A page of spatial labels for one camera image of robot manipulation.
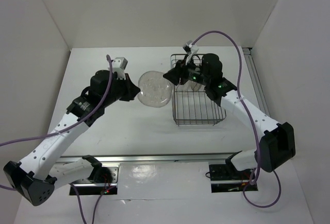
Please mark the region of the clear plate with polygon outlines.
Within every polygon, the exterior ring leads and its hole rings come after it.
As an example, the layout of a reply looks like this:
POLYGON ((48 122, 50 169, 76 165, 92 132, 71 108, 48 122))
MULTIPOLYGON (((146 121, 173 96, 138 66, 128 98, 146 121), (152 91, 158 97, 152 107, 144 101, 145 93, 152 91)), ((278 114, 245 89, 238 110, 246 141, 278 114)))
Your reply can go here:
POLYGON ((182 90, 183 92, 186 92, 190 89, 190 82, 186 82, 183 86, 182 86, 182 90))
POLYGON ((183 85, 179 84, 176 89, 176 91, 182 91, 183 90, 183 85))

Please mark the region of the smoky plate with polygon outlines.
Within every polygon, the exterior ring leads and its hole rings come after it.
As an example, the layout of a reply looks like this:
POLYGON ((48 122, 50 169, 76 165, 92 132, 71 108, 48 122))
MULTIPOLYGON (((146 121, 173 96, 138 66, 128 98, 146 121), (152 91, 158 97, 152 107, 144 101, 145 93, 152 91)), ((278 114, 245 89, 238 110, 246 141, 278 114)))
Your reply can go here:
POLYGON ((163 78, 163 72, 145 72, 139 78, 138 87, 138 99, 145 106, 162 108, 171 100, 173 84, 163 78))
POLYGON ((194 82, 194 81, 192 81, 192 82, 190 83, 190 89, 191 89, 193 92, 198 92, 198 91, 200 91, 202 87, 203 87, 203 85, 200 84, 200 83, 197 83, 197 82, 194 82))

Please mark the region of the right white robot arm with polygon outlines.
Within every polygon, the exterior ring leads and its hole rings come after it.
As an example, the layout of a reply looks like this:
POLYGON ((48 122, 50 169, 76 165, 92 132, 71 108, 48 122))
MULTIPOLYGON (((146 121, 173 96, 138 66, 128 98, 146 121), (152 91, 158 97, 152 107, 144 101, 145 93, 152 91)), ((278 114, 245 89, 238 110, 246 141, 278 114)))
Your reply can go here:
POLYGON ((271 173, 295 156, 293 127, 270 118, 240 94, 238 87, 223 76, 222 63, 216 54, 204 54, 199 65, 186 55, 163 77, 175 86, 187 81, 203 85, 211 101, 254 132, 256 149, 227 158, 225 173, 229 178, 236 179, 244 170, 258 167, 271 173))

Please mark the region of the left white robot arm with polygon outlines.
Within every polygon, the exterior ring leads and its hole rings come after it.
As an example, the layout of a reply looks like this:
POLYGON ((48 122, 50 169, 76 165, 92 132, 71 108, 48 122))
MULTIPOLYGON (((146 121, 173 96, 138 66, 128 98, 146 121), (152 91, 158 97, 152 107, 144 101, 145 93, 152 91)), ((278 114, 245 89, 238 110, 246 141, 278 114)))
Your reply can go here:
POLYGON ((67 107, 54 135, 44 139, 30 154, 19 162, 9 161, 4 173, 11 187, 33 206, 43 204, 54 190, 76 180, 110 182, 112 173, 91 155, 75 162, 56 164, 71 144, 105 113, 106 107, 117 100, 131 101, 140 92, 129 74, 121 78, 118 73, 100 70, 90 79, 67 107))

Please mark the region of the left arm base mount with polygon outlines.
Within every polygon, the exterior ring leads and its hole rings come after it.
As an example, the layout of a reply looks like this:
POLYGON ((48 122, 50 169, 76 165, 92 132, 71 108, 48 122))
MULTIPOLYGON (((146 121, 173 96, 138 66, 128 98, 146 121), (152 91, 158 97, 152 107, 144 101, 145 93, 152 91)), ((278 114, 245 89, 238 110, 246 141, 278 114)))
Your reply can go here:
POLYGON ((105 164, 104 167, 106 169, 96 181, 80 179, 73 182, 79 195, 96 196, 100 195, 101 191, 105 191, 105 195, 118 193, 119 164, 105 164))

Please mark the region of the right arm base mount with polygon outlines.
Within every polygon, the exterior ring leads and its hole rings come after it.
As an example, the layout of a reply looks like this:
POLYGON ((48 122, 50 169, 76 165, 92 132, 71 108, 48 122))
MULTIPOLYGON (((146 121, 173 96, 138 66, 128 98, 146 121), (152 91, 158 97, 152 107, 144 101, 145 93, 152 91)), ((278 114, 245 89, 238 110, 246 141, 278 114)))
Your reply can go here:
POLYGON ((249 185, 251 175, 251 169, 236 170, 229 158, 222 163, 209 164, 209 170, 205 173, 212 193, 242 192, 245 187, 247 191, 258 191, 257 185, 249 185))

